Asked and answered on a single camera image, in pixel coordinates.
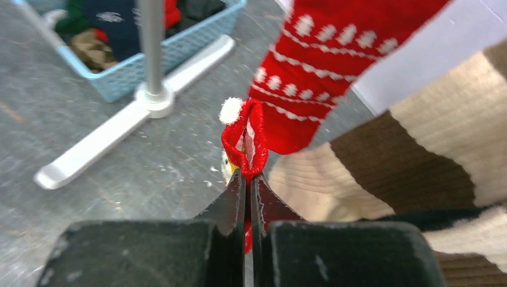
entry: cream stripe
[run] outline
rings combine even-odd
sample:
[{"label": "cream stripe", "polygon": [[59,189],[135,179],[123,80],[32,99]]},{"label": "cream stripe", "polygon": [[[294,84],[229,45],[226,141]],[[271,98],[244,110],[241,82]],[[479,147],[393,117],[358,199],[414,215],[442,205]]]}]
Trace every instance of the cream stripe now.
[{"label": "cream stripe", "polygon": [[480,254],[507,273],[507,214],[504,207],[487,210],[471,222],[424,233],[431,248],[446,254]]},{"label": "cream stripe", "polygon": [[358,52],[358,51],[352,50],[352,49],[329,47],[329,46],[326,46],[326,45],[323,45],[323,44],[317,44],[317,43],[309,44],[309,43],[306,43],[306,42],[303,42],[303,41],[299,40],[296,36],[294,36],[292,33],[290,33],[286,29],[282,29],[282,33],[285,36],[289,37],[294,42],[296,42],[297,44],[299,44],[302,47],[304,47],[304,48],[308,48],[308,47],[317,48],[317,49],[320,49],[321,51],[323,51],[324,53],[332,53],[332,54],[335,54],[335,55],[336,54],[342,54],[342,55],[349,54],[351,56],[358,56],[358,57],[361,57],[361,58],[368,58],[368,59],[374,60],[374,61],[378,61],[378,60],[382,59],[382,57],[377,57],[377,56],[366,54],[366,53],[363,53],[363,52]]},{"label": "cream stripe", "polygon": [[312,66],[308,63],[301,62],[298,59],[294,59],[294,58],[291,58],[291,57],[288,57],[284,54],[279,53],[278,51],[276,51],[274,49],[274,47],[271,47],[270,50],[273,53],[274,58],[278,62],[287,62],[287,63],[291,64],[292,66],[301,66],[305,72],[313,73],[313,74],[317,75],[317,77],[319,77],[319,78],[330,77],[334,81],[345,80],[349,83],[351,83],[355,79],[357,79],[356,75],[341,75],[341,74],[335,73],[333,71],[315,68],[314,66]]},{"label": "cream stripe", "polygon": [[281,157],[269,174],[269,184],[310,221],[354,221],[394,214],[387,203],[358,185],[330,143]]},{"label": "cream stripe", "polygon": [[390,110],[418,144],[463,166],[476,205],[507,199],[507,83],[482,53]]},{"label": "cream stripe", "polygon": [[327,108],[334,108],[334,105],[330,105],[328,103],[323,103],[323,102],[318,102],[316,100],[298,100],[298,99],[291,99],[289,97],[283,97],[283,96],[279,96],[277,94],[274,94],[264,88],[261,88],[259,87],[258,85],[256,84],[252,84],[252,88],[254,88],[255,90],[258,90],[260,91],[261,93],[264,93],[268,96],[271,96],[271,97],[276,97],[278,99],[282,99],[282,100],[286,100],[287,102],[291,102],[291,103],[309,103],[309,104],[312,104],[312,105],[322,105],[322,106],[325,106]]},{"label": "cream stripe", "polygon": [[280,114],[285,115],[290,120],[298,120],[298,121],[310,120],[310,121],[316,121],[316,122],[319,122],[319,123],[322,123],[324,121],[324,119],[322,119],[322,118],[317,118],[317,117],[312,117],[312,116],[305,117],[305,116],[302,116],[302,115],[294,114],[293,112],[290,112],[290,111],[282,108],[281,106],[277,106],[277,105],[275,105],[273,103],[270,103],[270,102],[262,102],[262,103],[266,104],[267,106],[270,106],[270,107],[274,108],[277,112],[279,112]]}]

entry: light blue plastic basket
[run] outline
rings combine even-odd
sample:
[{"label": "light blue plastic basket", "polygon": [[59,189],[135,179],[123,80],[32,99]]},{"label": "light blue plastic basket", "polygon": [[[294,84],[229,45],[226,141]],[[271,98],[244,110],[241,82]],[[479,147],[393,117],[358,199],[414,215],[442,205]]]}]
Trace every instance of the light blue plastic basket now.
[{"label": "light blue plastic basket", "polygon": [[[107,102],[114,102],[133,91],[145,80],[144,55],[134,55],[100,73],[92,73],[72,50],[52,30],[45,27],[40,15],[65,7],[66,0],[12,0],[41,31],[76,73],[87,79]],[[218,14],[165,39],[162,42],[162,62],[171,71],[222,34],[230,34],[246,0],[223,0],[227,8]]]}]

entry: white stand base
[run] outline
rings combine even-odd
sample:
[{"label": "white stand base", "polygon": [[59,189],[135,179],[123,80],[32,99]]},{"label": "white stand base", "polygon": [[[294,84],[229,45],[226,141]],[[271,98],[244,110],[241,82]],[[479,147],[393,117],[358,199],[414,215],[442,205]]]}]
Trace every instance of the white stand base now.
[{"label": "white stand base", "polygon": [[169,74],[163,81],[163,91],[160,95],[148,94],[146,85],[141,84],[132,103],[52,163],[42,167],[33,180],[45,190],[54,190],[77,178],[146,120],[168,116],[173,108],[175,96],[222,60],[234,45],[235,42],[231,37],[220,36]]}]

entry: metal pole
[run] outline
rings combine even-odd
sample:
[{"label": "metal pole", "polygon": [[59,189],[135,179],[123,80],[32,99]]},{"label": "metal pole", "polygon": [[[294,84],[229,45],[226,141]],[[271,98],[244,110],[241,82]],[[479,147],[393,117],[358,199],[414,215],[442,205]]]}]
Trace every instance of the metal pole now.
[{"label": "metal pole", "polygon": [[156,100],[162,92],[163,0],[136,0],[139,9],[141,49],[145,57],[148,98]]}]

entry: red sock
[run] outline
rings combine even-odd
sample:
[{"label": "red sock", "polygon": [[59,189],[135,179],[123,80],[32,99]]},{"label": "red sock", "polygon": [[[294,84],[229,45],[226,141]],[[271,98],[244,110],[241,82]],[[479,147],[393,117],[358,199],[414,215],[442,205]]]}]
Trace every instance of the red sock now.
[{"label": "red sock", "polygon": [[268,149],[307,147],[351,83],[447,2],[295,0],[248,94],[262,102]]}]

